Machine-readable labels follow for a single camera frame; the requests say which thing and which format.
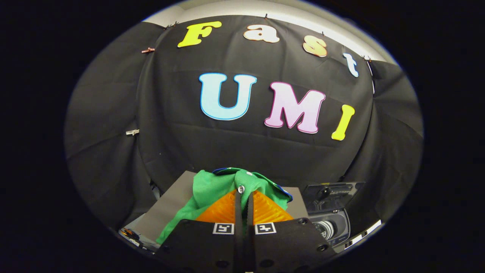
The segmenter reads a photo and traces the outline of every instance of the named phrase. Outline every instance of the camera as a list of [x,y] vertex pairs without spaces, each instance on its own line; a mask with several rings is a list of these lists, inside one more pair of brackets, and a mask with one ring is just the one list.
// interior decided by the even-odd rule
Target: camera
[[332,246],[350,237],[350,221],[345,206],[365,182],[337,182],[308,185],[302,192],[308,218],[323,238]]

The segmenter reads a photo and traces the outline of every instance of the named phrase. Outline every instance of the pink letter m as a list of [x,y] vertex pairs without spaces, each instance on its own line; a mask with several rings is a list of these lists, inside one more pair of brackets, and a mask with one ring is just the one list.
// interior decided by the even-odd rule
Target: pink letter m
[[325,100],[325,95],[317,90],[310,90],[300,102],[296,101],[295,92],[291,85],[282,82],[271,83],[271,89],[275,92],[271,115],[264,120],[269,127],[280,128],[283,126],[281,112],[285,112],[288,128],[292,128],[303,115],[303,120],[296,126],[300,132],[315,134],[318,132],[317,121],[320,106]]

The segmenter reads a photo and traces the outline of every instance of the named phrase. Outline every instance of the orange gripper pad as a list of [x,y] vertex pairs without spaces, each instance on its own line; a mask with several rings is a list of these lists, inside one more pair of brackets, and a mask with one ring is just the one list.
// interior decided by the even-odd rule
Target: orange gripper pad
[[214,202],[204,212],[202,212],[196,221],[211,222],[211,223],[234,223],[235,211],[234,202],[236,190],[224,195],[219,200]]
[[253,225],[293,220],[288,212],[257,190],[254,191],[253,204]]

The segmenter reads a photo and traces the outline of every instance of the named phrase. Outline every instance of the letter u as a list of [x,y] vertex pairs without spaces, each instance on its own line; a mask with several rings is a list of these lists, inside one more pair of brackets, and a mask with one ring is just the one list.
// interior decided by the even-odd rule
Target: letter u
[[251,86],[256,82],[256,77],[251,75],[236,75],[234,81],[238,83],[238,98],[236,105],[230,108],[219,103],[221,84],[227,80],[227,76],[221,73],[205,73],[199,76],[202,82],[200,92],[200,108],[207,116],[218,120],[234,120],[246,114],[251,97]]

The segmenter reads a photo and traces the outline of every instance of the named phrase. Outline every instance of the cutout letter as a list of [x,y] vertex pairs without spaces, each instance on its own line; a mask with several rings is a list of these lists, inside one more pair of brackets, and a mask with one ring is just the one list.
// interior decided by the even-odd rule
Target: cutout letter
[[202,42],[202,40],[199,39],[199,35],[202,35],[202,37],[207,37],[212,31],[212,27],[218,28],[221,26],[222,23],[219,21],[190,25],[187,27],[188,31],[185,35],[185,38],[183,39],[183,41],[178,43],[178,47],[181,48],[186,46],[198,45]]
[[303,49],[306,52],[318,57],[327,56],[327,49],[325,49],[327,44],[322,39],[311,35],[307,35],[303,39],[305,40],[305,43],[303,43]]
[[322,92],[310,90],[300,102],[297,102],[291,85],[274,82],[271,84],[271,89],[275,91],[275,98],[270,117],[264,120],[266,126],[282,127],[284,122],[281,120],[281,114],[284,111],[288,128],[291,129],[303,116],[302,122],[296,128],[300,132],[308,134],[318,132],[318,114],[320,113],[320,106],[325,100],[325,95]]
[[342,105],[342,112],[342,118],[340,118],[339,125],[335,132],[332,133],[332,139],[335,140],[343,140],[345,138],[345,131],[349,125],[350,117],[356,113],[352,106],[346,104]]
[[200,108],[207,116],[218,120],[233,120],[246,114],[249,108],[251,85],[256,82],[256,77],[250,75],[236,75],[234,81],[239,84],[236,105],[227,108],[219,103],[221,84],[227,80],[227,76],[220,73],[205,73],[199,76],[202,82],[200,92]]
[[276,43],[279,41],[279,38],[276,36],[276,29],[273,27],[266,25],[250,25],[247,29],[249,30],[246,31],[243,36],[248,40],[263,40],[268,43]]
[[357,63],[352,58],[352,55],[350,55],[349,53],[344,53],[343,56],[347,59],[347,66],[349,67],[350,73],[357,78],[359,76],[359,72],[357,72],[355,68]]

